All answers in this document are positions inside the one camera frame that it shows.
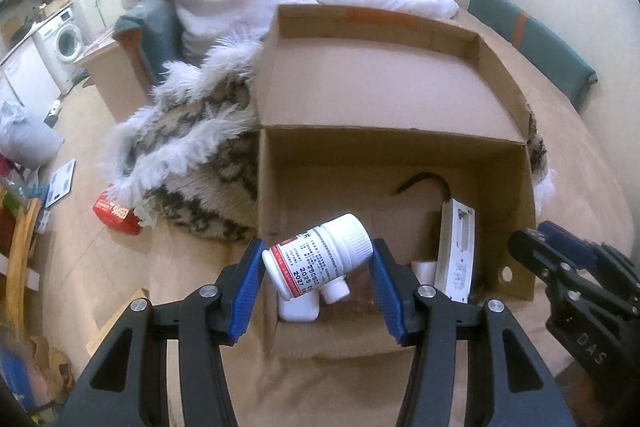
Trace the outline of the white remote control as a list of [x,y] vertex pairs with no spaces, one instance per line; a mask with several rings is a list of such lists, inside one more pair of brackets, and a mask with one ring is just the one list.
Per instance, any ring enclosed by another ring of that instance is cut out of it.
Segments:
[[468,303],[475,256],[475,210],[449,199],[442,204],[435,287],[455,303]]

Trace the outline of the pink bottle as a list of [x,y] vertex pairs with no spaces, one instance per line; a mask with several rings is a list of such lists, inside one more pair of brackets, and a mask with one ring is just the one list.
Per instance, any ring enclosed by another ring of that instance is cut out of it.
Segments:
[[374,313],[378,311],[378,299],[367,265],[360,265],[346,275],[349,295],[345,299],[348,312]]

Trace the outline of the white medicine bottle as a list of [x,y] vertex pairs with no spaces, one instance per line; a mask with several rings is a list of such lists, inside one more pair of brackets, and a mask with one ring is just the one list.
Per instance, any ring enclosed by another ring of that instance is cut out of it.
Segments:
[[328,305],[350,294],[346,275],[366,263],[373,244],[352,213],[317,225],[262,252],[262,262],[284,301],[319,291]]

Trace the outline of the white cylinder roll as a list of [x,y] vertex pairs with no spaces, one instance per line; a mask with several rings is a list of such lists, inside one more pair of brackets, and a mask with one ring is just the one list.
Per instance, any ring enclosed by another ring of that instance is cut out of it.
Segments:
[[435,260],[419,260],[411,262],[411,270],[421,285],[435,284],[437,262]]

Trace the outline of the white rounded jar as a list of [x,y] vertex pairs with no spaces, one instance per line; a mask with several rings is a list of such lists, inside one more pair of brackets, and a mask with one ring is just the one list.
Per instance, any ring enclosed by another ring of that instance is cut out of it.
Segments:
[[316,321],[320,314],[320,295],[309,291],[305,295],[290,300],[278,299],[278,315],[281,321],[308,323]]

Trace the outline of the red packet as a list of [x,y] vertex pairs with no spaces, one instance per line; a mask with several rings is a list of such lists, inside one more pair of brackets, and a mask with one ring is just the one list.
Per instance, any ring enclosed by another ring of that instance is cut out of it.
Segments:
[[115,204],[107,191],[103,191],[92,206],[96,217],[109,229],[127,235],[138,235],[142,226],[140,219],[129,207]]

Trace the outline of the green cushion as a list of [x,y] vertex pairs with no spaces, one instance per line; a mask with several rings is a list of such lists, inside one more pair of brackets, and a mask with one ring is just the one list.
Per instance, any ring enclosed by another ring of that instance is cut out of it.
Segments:
[[468,11],[519,50],[579,110],[596,71],[561,37],[509,0],[470,0]]

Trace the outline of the wooden chair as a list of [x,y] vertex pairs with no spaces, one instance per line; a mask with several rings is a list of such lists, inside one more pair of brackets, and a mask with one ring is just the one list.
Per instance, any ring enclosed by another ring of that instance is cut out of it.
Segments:
[[26,208],[18,208],[11,239],[3,304],[4,311],[6,311],[6,323],[11,327],[16,339],[26,337],[27,262],[40,209],[39,198],[31,198],[26,202]]

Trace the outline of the cardboard box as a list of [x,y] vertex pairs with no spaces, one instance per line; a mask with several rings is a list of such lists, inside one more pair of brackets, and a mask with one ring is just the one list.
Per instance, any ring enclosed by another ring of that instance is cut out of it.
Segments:
[[449,193],[476,213],[475,290],[533,299],[506,248],[536,222],[533,114],[469,17],[282,5],[254,89],[266,243],[350,212],[406,264],[436,251]]

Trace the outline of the black white fluffy rug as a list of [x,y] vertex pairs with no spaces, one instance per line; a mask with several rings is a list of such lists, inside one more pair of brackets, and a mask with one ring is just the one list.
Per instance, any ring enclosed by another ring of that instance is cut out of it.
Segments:
[[234,36],[203,62],[163,64],[152,101],[113,130],[105,195],[149,204],[174,227],[223,242],[257,228],[259,119],[254,78],[264,44]]

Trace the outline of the grey plastic bag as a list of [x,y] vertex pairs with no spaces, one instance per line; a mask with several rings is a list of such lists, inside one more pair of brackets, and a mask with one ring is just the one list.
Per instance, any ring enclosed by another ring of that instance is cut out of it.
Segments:
[[4,101],[1,106],[0,139],[1,155],[30,170],[55,158],[63,143],[58,132],[11,101]]

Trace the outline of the washing machine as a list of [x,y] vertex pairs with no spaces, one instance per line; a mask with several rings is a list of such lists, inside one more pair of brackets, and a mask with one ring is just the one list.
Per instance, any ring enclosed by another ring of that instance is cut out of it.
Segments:
[[72,8],[62,9],[40,24],[32,40],[58,86],[77,74],[75,62],[85,51],[85,40]]

